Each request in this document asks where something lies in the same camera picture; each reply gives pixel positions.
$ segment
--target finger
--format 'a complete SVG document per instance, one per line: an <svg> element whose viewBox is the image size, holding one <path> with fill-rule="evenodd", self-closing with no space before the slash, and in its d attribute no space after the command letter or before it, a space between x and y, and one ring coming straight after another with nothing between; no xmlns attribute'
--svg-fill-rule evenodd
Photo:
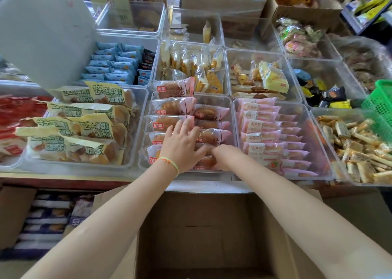
<svg viewBox="0 0 392 279"><path fill-rule="evenodd" d="M191 120L191 118L187 118L187 119L184 121L184 123L182 124L181 132L180 132L181 134L184 134L184 135L187 135L187 134L188 134L188 132L189 132L190 120Z"/></svg>
<svg viewBox="0 0 392 279"><path fill-rule="evenodd" d="M196 159L199 161L203 156L205 156L205 154L207 153L208 150L210 150L211 147L210 146L206 146L204 145L203 147L201 147L200 149L198 149L195 152L195 157Z"/></svg>
<svg viewBox="0 0 392 279"><path fill-rule="evenodd" d="M192 139L193 142L197 140L200 135L200 127L196 126L189 132L189 137Z"/></svg>
<svg viewBox="0 0 392 279"><path fill-rule="evenodd" d="M176 126L174 127L173 134L179 134L182 127L182 120L178 120Z"/></svg>
<svg viewBox="0 0 392 279"><path fill-rule="evenodd" d="M165 134L165 138L169 138L173 135L173 125L170 125L167 130L166 130L166 134Z"/></svg>

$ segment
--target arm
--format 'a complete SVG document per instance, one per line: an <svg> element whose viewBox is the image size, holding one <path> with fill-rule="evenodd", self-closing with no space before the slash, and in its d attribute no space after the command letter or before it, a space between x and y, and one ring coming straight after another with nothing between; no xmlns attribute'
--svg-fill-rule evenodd
<svg viewBox="0 0 392 279"><path fill-rule="evenodd" d="M191 169L207 151L200 148L194 152L200 130L194 128L188 135L188 125L186 120L184 124L179 121L174 130L169 127L160 154L173 160L180 172ZM157 160L75 228L22 279L110 278L148 212L176 176L177 170L170 163Z"/></svg>
<svg viewBox="0 0 392 279"><path fill-rule="evenodd" d="M392 256L306 191L261 166L240 149L213 149L218 166L234 172L327 279L370 279L392 274Z"/></svg>

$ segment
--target forearm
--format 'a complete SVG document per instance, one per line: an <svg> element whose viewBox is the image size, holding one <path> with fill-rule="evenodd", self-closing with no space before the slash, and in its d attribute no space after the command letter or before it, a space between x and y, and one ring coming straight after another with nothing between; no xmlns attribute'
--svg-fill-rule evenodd
<svg viewBox="0 0 392 279"><path fill-rule="evenodd" d="M155 162L57 244L23 279L110 278L176 174L169 163Z"/></svg>
<svg viewBox="0 0 392 279"><path fill-rule="evenodd" d="M371 278L392 272L390 255L338 213L306 191L262 167L250 157L232 158L228 165L263 200L277 221L327 278ZM369 256L377 268L369 266Z"/></svg>

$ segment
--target clear plastic bin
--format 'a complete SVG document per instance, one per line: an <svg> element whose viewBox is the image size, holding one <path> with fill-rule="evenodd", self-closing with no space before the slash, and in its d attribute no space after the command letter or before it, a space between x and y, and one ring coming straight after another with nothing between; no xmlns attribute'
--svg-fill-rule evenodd
<svg viewBox="0 0 392 279"><path fill-rule="evenodd" d="M222 119L222 121L228 121L230 122L229 127L227 130L231 131L231 135L225 140L224 144L226 145L231 145L231 146L237 146L237 141L236 141L236 130L235 130L235 112L233 109L233 104L231 102L231 99L228 97L220 97L220 96L202 96L202 95L194 95L194 98L197 99L198 104L208 104L208 105L218 105L221 107L229 108L230 112L227 113L227 115ZM148 137L146 135L147 133L147 127L148 124L146 123L145 129L144 129L144 136L143 136L143 141L142 141L142 146L143 148L147 147L149 145L148 143ZM147 169L150 167L150 164L148 161L139 154L139 168L141 169ZM223 171L208 171L208 170L190 170L190 173L227 173Z"/></svg>
<svg viewBox="0 0 392 279"><path fill-rule="evenodd" d="M34 97L38 95L50 96L50 94L42 89L37 84L19 84L19 83L9 83L7 81L0 81L0 95L12 94L17 97ZM22 162L23 154L20 156L10 157L6 156L0 162L0 171L9 171L16 168Z"/></svg>
<svg viewBox="0 0 392 279"><path fill-rule="evenodd" d="M262 59L268 63L279 61L282 64L283 73L285 74L288 85L290 87L288 93L286 94L287 98L285 101L302 102L302 98L299 93L300 88L297 79L293 76L291 66L289 65L286 58L282 54L227 49L225 51L225 55L226 55L226 63L227 63L226 74L227 74L227 78L230 80L230 85L229 85L230 97L235 98L233 96L231 80L233 79L235 82L237 82L235 76L231 74L231 68L230 68L231 64L235 59L237 59L238 63L245 70L245 72L249 73L252 58L256 57L257 59Z"/></svg>
<svg viewBox="0 0 392 279"><path fill-rule="evenodd" d="M50 165L57 165L57 166L65 166L67 165L69 168L72 167L86 167L86 168L93 168L93 169L126 169L130 168L135 160L136 153L137 153L137 141L141 131L141 125L143 120L143 114L146 109L147 99L149 96L149 91L146 88L141 88L140 86L121 86L125 89L131 89L132 92L135 94L136 104L138 105L139 111L136 113L136 125L137 127L132 133L131 141L133 146L130 150L128 156L124 155L124 162L120 166L114 166L109 164L91 164L91 163L80 163L80 162L57 162L57 161L50 161L50 160L41 160L41 159L32 159L28 157L26 152L23 153L23 157L26 161L30 164L37 162L37 164L50 164Z"/></svg>
<svg viewBox="0 0 392 279"><path fill-rule="evenodd" d="M95 41L103 42L103 43L126 43L130 45L143 45L144 48L155 52L155 58L154 58L154 63L153 63L153 68L151 70L151 77L150 80L153 80L154 74L156 71L157 66L159 65L159 40L157 38L152 38L152 37L143 37L143 36L127 36L127 35L119 35L119 34L98 34L97 37L95 38ZM91 55L94 54L95 50L97 50L97 46L93 45L91 47L91 52L89 55L86 55L86 62L81 65L80 68L80 74L79 74L79 79L81 79L81 74L82 73L87 73L86 69L84 68L89 64L91 61ZM77 85L82 85L84 86L83 82L79 82L79 79L76 80ZM138 85L137 87L141 88L147 88L150 86L150 83L147 85Z"/></svg>
<svg viewBox="0 0 392 279"><path fill-rule="evenodd" d="M182 43L184 46L186 46L189 50L201 50L203 44L196 44L196 43ZM219 47L217 45L209 45L210 50L214 49L216 51L222 51L224 53L224 48ZM154 81L160 81L162 77L162 67L159 64L159 58L157 58L158 53L155 55L155 61L157 61L156 64L156 70L153 76L153 82ZM229 95L229 78L227 74L227 63L226 63L226 57L223 57L223 65L222 65L222 72L218 73L218 77L220 81L223 81L222 86L223 86L223 94L213 94L213 93L201 93L201 92L195 92L195 95L209 95L209 96L228 96Z"/></svg>
<svg viewBox="0 0 392 279"><path fill-rule="evenodd" d="M331 166L334 168L334 172L336 174L337 180L349 181L353 185L356 186L385 186L391 187L392 185L379 185L379 184L364 184L364 183L357 183L353 181L347 171L345 165L340 161L339 157L337 156L334 147L328 141L328 138L324 135L320 125L317 123L316 118L323 115L328 116L338 116L340 117L345 123L350 122L357 122L357 121L364 121L367 118L372 118L374 115L377 114L375 111L372 110L364 110L364 109L333 109L333 108L312 108L311 109L311 116L314 120L314 123L317 125L317 129L319 135L321 137L321 142L324 145L329 160L331 161Z"/></svg>
<svg viewBox="0 0 392 279"><path fill-rule="evenodd" d="M129 9L116 8L110 2L92 6L102 9L95 21L101 33L159 37L166 17L165 4L160 2L130 1Z"/></svg>
<svg viewBox="0 0 392 279"><path fill-rule="evenodd" d="M169 8L165 19L162 39L170 38L172 41L187 43L203 43L203 27L208 21L211 24L211 36L215 38L215 45L223 45L223 32L220 15L216 12L203 10L190 10ZM170 28L186 28L189 33L188 40L175 39L170 36Z"/></svg>
<svg viewBox="0 0 392 279"><path fill-rule="evenodd" d="M366 99L365 90L342 62L317 59L289 59L288 62L291 64L292 69L302 69L309 73L312 78L323 80L327 89L331 89L335 85L338 87L343 86L346 97L351 100L351 106L353 108L359 108ZM302 94L304 103L311 107L307 103L302 90L299 91Z"/></svg>
<svg viewBox="0 0 392 279"><path fill-rule="evenodd" d="M283 51L284 51L284 53L285 53L287 58L299 58L299 57L295 57L292 54L287 53L286 49L285 49L285 47L283 45L283 42L280 39L278 33L277 33L277 37L279 39L279 44L281 45L281 47L282 47L282 49L283 49ZM322 39L317 42L317 48L321 52L321 59L332 59L332 60L335 60L335 61L341 61L342 60L342 57L337 52L336 48L333 46L333 44L331 43L330 39L326 35L324 35L322 37ZM303 59L318 59L318 58L303 57Z"/></svg>
<svg viewBox="0 0 392 279"><path fill-rule="evenodd" d="M267 19L225 17L222 28L225 48L283 54L276 31Z"/></svg>
<svg viewBox="0 0 392 279"><path fill-rule="evenodd" d="M238 105L238 99L234 100L233 109L235 112L238 110ZM301 128L301 131L297 135L302 136L302 143L306 143L303 150L310 152L303 160L311 162L312 164L308 170L318 174L316 177L291 177L289 180L333 180L335 177L331 171L331 162L317 134L318 128L315 126L314 120L306 106L300 103L280 101L276 102L275 105L281 107L280 114L297 116L295 119L295 121L298 121L296 127ZM236 119L237 145L242 149L242 142L239 138L241 132L238 127L238 120Z"/></svg>

